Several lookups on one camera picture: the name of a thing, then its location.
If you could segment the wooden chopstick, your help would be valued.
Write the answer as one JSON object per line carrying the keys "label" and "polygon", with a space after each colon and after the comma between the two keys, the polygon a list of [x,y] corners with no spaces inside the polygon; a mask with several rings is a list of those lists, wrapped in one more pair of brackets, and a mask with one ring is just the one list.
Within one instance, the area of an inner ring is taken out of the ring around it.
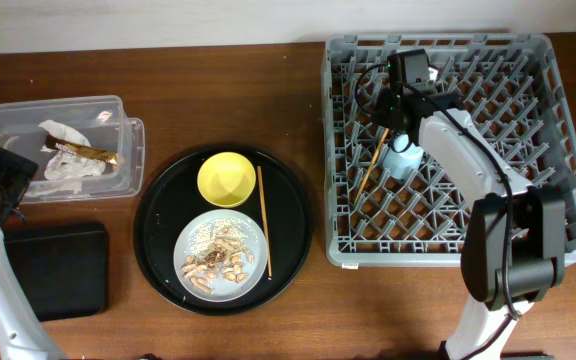
{"label": "wooden chopstick", "polygon": [[263,223],[263,231],[264,231],[264,236],[265,236],[265,241],[266,241],[266,249],[267,249],[268,279],[271,280],[273,277],[273,270],[272,270],[272,258],[271,258],[271,249],[270,249],[270,239],[269,239],[268,219],[267,219],[267,210],[266,210],[262,167],[258,165],[256,167],[256,172],[257,172],[257,183],[258,183],[258,188],[259,188],[259,198],[260,198],[260,208],[261,208],[261,216],[262,216],[262,223]]}
{"label": "wooden chopstick", "polygon": [[377,160],[378,160],[378,158],[379,158],[379,156],[380,156],[381,149],[382,149],[382,147],[383,147],[383,145],[384,145],[384,143],[385,143],[385,140],[387,139],[387,137],[388,137],[388,135],[389,135],[389,132],[390,132],[390,129],[384,128],[384,129],[383,129],[383,132],[382,132],[382,135],[381,135],[381,137],[380,137],[377,145],[375,146],[375,152],[374,152],[374,154],[373,154],[373,156],[372,156],[372,158],[371,158],[371,161],[370,161],[370,163],[369,163],[369,166],[366,168],[365,174],[364,174],[364,176],[362,177],[362,180],[361,180],[361,182],[360,182],[358,191],[357,191],[357,193],[356,193],[356,196],[355,196],[355,199],[354,199],[354,204],[355,204],[355,205],[359,202],[359,199],[360,199],[360,197],[361,197],[361,195],[362,195],[362,193],[363,193],[363,191],[364,191],[364,188],[365,188],[366,183],[367,183],[367,181],[368,181],[368,179],[369,179],[369,177],[370,177],[370,174],[371,174],[371,172],[372,172],[375,164],[377,163]]}

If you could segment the light blue cup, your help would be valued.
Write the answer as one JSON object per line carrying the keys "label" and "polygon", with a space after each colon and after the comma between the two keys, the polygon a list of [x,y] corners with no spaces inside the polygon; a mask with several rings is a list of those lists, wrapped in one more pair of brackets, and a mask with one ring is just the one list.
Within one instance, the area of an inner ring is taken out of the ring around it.
{"label": "light blue cup", "polygon": [[388,143],[382,168],[387,169],[393,179],[403,181],[419,168],[423,155],[423,149],[407,134],[395,135]]}

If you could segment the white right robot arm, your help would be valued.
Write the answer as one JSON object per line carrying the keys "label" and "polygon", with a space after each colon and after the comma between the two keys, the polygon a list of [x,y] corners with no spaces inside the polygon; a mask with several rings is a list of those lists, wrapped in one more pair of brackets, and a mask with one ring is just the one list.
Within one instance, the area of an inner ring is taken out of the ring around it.
{"label": "white right robot arm", "polygon": [[373,121],[407,135],[439,163],[470,211],[461,251],[469,292],[445,359],[498,359],[520,318],[565,274],[565,201],[535,186],[483,138],[453,94],[380,92]]}

